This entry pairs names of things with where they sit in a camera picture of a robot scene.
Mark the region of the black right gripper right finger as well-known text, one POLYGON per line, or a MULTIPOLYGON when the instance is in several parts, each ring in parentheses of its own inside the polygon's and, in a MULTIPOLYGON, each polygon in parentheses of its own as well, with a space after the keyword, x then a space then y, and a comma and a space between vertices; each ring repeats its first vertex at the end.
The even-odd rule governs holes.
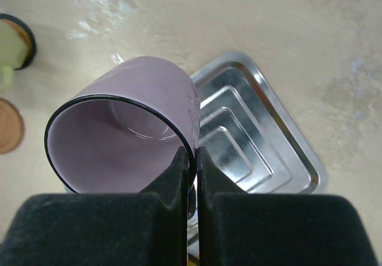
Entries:
POLYGON ((249 194, 196 153, 201 265, 377 265, 363 223, 341 196, 249 194))

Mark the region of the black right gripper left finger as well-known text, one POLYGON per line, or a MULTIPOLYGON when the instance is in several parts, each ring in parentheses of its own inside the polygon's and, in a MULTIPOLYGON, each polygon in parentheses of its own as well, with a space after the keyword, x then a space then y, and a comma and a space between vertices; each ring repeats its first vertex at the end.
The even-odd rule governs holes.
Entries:
POLYGON ((187 152, 135 194, 39 194, 17 211, 2 265, 186 265, 187 152))

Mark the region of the purple mug black rim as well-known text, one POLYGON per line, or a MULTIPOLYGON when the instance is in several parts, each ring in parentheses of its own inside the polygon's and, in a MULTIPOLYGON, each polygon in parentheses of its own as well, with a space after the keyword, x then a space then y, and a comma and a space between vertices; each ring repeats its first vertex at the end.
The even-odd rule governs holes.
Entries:
POLYGON ((201 102, 190 76, 163 58, 117 65, 50 117, 47 159, 72 193, 137 193, 186 151, 196 176, 201 102))

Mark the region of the light wooden coaster bottom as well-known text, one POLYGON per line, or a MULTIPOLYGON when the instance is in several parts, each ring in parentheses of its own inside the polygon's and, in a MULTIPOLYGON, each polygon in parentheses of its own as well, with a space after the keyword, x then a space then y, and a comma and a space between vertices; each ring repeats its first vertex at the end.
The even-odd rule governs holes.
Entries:
POLYGON ((24 122, 19 110, 8 100, 1 99, 1 154, 16 149, 24 136, 24 122))

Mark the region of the pale yellow mug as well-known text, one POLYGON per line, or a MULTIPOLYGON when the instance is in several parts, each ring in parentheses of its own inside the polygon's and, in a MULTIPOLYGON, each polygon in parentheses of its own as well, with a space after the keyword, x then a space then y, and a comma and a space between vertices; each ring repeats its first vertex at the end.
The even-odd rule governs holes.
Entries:
POLYGON ((21 67, 27 55, 27 45, 18 33, 1 21, 1 92, 13 83, 14 70, 21 67))

